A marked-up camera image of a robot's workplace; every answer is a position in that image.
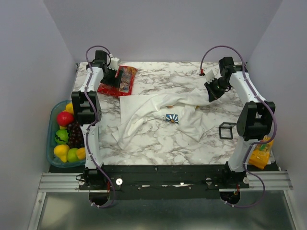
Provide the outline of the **white garment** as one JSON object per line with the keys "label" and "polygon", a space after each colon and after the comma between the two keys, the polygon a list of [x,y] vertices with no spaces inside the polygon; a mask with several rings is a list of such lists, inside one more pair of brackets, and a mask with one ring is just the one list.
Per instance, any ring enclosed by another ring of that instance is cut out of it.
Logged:
{"label": "white garment", "polygon": [[198,107],[210,105],[204,91],[121,96],[121,124],[112,135],[121,149],[126,148],[141,126],[153,119],[174,124],[177,129],[199,142],[203,134],[217,126],[216,120]]}

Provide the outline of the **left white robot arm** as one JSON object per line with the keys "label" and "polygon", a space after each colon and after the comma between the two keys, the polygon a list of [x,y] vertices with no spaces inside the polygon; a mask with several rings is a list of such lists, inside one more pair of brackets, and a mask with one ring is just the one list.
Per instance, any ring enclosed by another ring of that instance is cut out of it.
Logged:
{"label": "left white robot arm", "polygon": [[87,76],[80,89],[71,93],[71,100],[74,116],[80,124],[84,139],[85,183],[91,184],[95,189],[102,189],[105,185],[114,188],[111,179],[103,171],[103,159],[99,155],[99,126],[102,111],[97,90],[101,80],[115,75],[110,71],[118,70],[119,58],[113,57],[108,49],[103,48],[95,51],[95,57],[90,61],[88,53],[93,48],[102,48],[102,46],[92,46],[86,51]]}

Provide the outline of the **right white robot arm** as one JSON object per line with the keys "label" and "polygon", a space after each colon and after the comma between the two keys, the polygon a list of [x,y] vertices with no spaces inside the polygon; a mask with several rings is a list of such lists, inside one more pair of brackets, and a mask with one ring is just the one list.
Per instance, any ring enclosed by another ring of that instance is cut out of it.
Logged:
{"label": "right white robot arm", "polygon": [[245,67],[235,65],[232,57],[219,60],[219,70],[219,78],[207,78],[205,83],[209,101],[219,99],[225,92],[234,88],[244,106],[236,123],[239,135],[237,146],[221,175],[222,185],[230,188],[244,180],[252,151],[270,133],[276,121],[273,117],[275,104],[266,101],[259,94]]}

